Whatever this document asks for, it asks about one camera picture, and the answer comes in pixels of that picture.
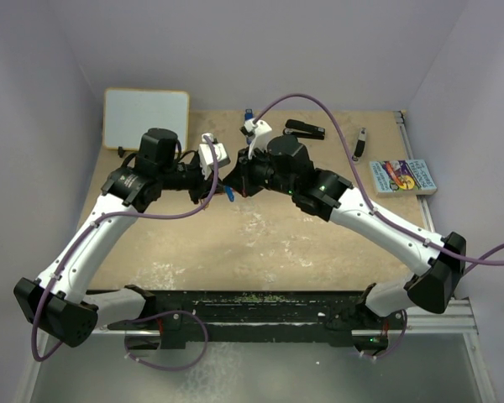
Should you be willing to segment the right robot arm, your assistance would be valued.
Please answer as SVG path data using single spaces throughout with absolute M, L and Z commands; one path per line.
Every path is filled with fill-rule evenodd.
M 466 251 L 462 236 L 444 237 L 381 206 L 367 206 L 349 180 L 315 167 L 306 146 L 294 137 L 276 137 L 263 151 L 241 149 L 223 183 L 243 197 L 263 190 L 288 195 L 302 212 L 358 233 L 408 267 L 408 277 L 365 290 L 356 310 L 363 327 L 376 328 L 393 312 L 412 306 L 444 313 L 465 272 L 458 258 Z

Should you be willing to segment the red-handled metal key organizer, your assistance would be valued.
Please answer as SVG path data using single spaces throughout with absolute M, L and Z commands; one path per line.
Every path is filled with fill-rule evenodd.
M 222 196 L 222 197 L 227 197 L 228 193 L 226 191 L 226 187 L 224 185 L 218 184 L 216 187 L 215 192 L 213 193 L 213 196 L 211 198 L 208 198 L 210 191 L 207 191 L 205 195 L 203 195 L 200 198 L 200 203 L 204 206 L 205 209 L 207 209 L 210 205 L 211 202 L 215 200 L 216 197 Z

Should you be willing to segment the blue key tag with key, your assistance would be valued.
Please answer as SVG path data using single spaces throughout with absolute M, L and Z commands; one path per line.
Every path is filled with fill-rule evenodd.
M 225 186 L 224 187 L 224 191 L 229 199 L 230 202 L 234 202 L 234 193 L 233 193 L 233 190 L 228 187 L 228 186 Z

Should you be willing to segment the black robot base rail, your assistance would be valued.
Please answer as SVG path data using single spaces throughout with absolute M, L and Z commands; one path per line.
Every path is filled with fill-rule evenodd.
M 144 323 L 121 321 L 112 331 L 162 338 L 161 348 L 188 342 L 326 343 L 382 350 L 386 335 L 403 329 L 400 311 L 386 318 L 365 312 L 358 291 L 155 290 Z

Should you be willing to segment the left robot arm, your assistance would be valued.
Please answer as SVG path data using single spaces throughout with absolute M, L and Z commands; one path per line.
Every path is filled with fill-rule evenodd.
M 36 279 L 18 281 L 13 293 L 32 325 L 31 348 L 37 360 L 42 359 L 39 331 L 74 348 L 98 327 L 116 322 L 130 322 L 138 329 L 153 325 L 157 302 L 152 293 L 135 285 L 91 296 L 87 289 L 122 235 L 140 218 L 158 218 L 146 210 L 163 191 L 187 191 L 196 204 L 175 219 L 200 212 L 220 192 L 218 171 L 230 162 L 223 143 L 205 133 L 191 162 L 183 162 L 183 156 L 176 133 L 149 129 L 139 150 L 109 174 L 87 220 L 66 248 Z

